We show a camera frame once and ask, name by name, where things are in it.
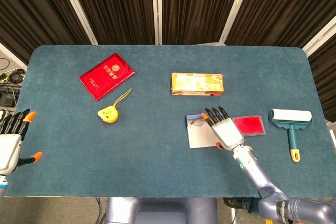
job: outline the robot finger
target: robot finger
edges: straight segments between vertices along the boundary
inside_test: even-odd
[[[0,122],[0,134],[3,134],[7,127],[8,121],[12,118],[12,115],[6,116],[1,122]]]
[[[220,144],[220,142],[217,142],[217,143],[216,143],[216,146],[217,146],[217,148],[220,149],[220,150],[223,149],[223,146]]]
[[[221,111],[221,113],[223,114],[224,119],[228,119],[229,115],[226,113],[226,111],[221,106],[218,106],[218,108]]]
[[[28,130],[29,124],[33,121],[34,117],[36,116],[36,111],[31,111],[28,115],[25,116],[25,118],[22,121],[22,124],[17,131],[18,134],[21,135],[21,141],[24,140],[26,132]]]
[[[204,108],[206,113],[208,113],[208,115],[210,116],[210,118],[214,121],[214,123],[218,123],[218,119],[216,118],[216,116],[214,115],[214,113],[212,113],[212,111],[208,108]]]
[[[212,127],[214,125],[214,122],[209,118],[209,116],[207,116],[204,113],[201,113],[202,118],[204,119],[204,121],[210,126]]]
[[[4,134],[8,134],[9,132],[11,132],[11,129],[13,128],[13,124],[16,122],[20,114],[21,114],[20,112],[17,112],[11,117],[11,119],[8,120],[7,126],[4,130]]]
[[[215,112],[215,115],[217,116],[218,120],[221,121],[224,119],[215,107],[212,107],[211,109]]]
[[[12,128],[12,132],[13,134],[17,134],[21,125],[22,125],[22,122],[23,122],[23,119],[28,115],[28,113],[30,112],[30,109],[27,109],[25,111],[23,111],[19,116],[18,118],[16,119],[16,122],[14,123],[14,126]]]
[[[43,156],[43,152],[37,152],[29,158],[19,158],[17,162],[17,167],[22,165],[28,165],[31,163],[36,163]]]

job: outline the table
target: table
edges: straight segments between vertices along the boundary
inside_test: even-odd
[[[118,52],[135,76],[96,102],[78,77]],[[223,73],[220,97],[172,96],[172,72]],[[97,111],[114,103],[106,124]],[[17,111],[38,112],[21,157],[42,159],[8,177],[8,196],[257,196],[232,153],[189,149],[185,116],[221,105],[230,116],[261,115],[266,135],[247,137],[265,172],[289,196],[335,193],[336,157],[305,53],[294,47],[41,46],[30,60]],[[310,110],[298,131],[301,161],[270,109]]]

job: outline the red passport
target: red passport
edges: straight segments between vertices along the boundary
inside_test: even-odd
[[[134,74],[133,69],[120,55],[114,53],[78,79],[98,101]]]

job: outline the robotic arm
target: robotic arm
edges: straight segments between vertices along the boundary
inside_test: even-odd
[[[269,195],[258,203],[262,216],[281,223],[292,223],[294,220],[311,224],[336,223],[336,195],[332,198],[331,205],[304,198],[289,198],[265,174],[253,155],[252,148],[244,145],[244,136],[233,120],[222,107],[218,108],[221,114],[212,108],[214,113],[206,109],[209,116],[202,114],[202,117],[210,125],[222,147],[233,152],[235,161],[256,190],[268,192]]]
[[[0,122],[0,205],[8,185],[6,176],[18,166],[36,163],[43,155],[38,152],[30,158],[20,158],[23,140],[35,115],[35,111],[25,110],[9,115]]]

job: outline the golden packaging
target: golden packaging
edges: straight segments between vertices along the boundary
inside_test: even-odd
[[[173,95],[221,95],[221,73],[172,73]]]

